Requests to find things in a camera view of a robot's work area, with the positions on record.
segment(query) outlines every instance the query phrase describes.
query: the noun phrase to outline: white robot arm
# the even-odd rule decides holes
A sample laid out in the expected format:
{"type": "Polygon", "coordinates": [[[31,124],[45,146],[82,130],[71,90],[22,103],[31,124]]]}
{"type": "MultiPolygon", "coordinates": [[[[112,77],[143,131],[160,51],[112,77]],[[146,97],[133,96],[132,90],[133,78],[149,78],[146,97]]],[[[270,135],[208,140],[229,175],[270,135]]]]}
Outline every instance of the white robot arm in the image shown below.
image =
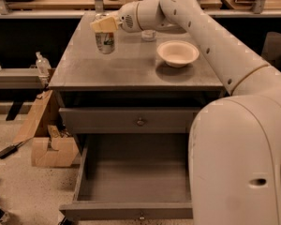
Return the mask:
{"type": "Polygon", "coordinates": [[[281,225],[281,73],[196,0],[146,0],[118,13],[127,32],[179,26],[231,97],[212,102],[189,136],[195,225],[281,225]]]}

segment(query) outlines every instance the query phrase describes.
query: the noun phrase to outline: speckled floor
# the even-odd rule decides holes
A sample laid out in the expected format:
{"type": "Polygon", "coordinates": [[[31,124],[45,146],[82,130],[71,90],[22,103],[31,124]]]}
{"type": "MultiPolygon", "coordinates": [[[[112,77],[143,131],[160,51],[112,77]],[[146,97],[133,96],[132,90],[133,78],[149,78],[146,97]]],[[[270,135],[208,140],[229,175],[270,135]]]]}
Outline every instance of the speckled floor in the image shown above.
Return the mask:
{"type": "MultiPolygon", "coordinates": [[[[0,150],[11,144],[29,109],[6,121],[9,106],[0,105],[0,150]]],[[[60,204],[71,203],[78,166],[63,169],[32,167],[31,142],[0,159],[0,208],[10,215],[8,225],[57,225],[63,218],[60,204]]],[[[80,221],[75,225],[193,225],[192,220],[80,221]]]]}

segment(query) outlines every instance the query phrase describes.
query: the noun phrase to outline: white bowl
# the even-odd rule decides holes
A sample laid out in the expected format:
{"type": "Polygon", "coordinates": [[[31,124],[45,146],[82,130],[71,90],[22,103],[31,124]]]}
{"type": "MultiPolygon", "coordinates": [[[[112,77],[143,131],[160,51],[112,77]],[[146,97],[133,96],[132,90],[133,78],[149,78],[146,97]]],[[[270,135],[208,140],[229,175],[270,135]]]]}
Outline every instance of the white bowl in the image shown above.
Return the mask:
{"type": "Polygon", "coordinates": [[[157,53],[169,66],[175,68],[194,62],[200,55],[193,44],[179,40],[161,43],[157,48],[157,53]]]}

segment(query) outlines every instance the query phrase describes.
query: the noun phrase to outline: drawer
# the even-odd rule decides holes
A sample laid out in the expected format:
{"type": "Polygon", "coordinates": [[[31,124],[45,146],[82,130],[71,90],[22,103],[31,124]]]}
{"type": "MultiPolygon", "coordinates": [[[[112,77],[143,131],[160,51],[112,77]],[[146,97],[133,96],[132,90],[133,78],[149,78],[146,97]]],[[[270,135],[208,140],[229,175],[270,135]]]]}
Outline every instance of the drawer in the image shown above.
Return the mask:
{"type": "Polygon", "coordinates": [[[188,133],[199,108],[60,109],[72,134],[188,133]]]}
{"type": "Polygon", "coordinates": [[[93,134],[67,219],[192,218],[188,134],[93,134]]]}

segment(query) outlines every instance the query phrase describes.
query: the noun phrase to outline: drawer front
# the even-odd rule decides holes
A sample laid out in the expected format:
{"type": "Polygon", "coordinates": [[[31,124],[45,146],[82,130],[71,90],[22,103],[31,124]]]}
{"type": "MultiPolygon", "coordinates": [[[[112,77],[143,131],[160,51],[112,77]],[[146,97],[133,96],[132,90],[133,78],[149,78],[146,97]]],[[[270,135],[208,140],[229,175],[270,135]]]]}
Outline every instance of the drawer front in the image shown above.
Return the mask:
{"type": "Polygon", "coordinates": [[[131,203],[131,204],[90,204],[76,202],[61,205],[59,210],[71,221],[79,220],[120,220],[120,219],[191,219],[191,202],[171,204],[131,203]]]}
{"type": "Polygon", "coordinates": [[[188,133],[199,108],[60,109],[72,134],[188,133]]]}

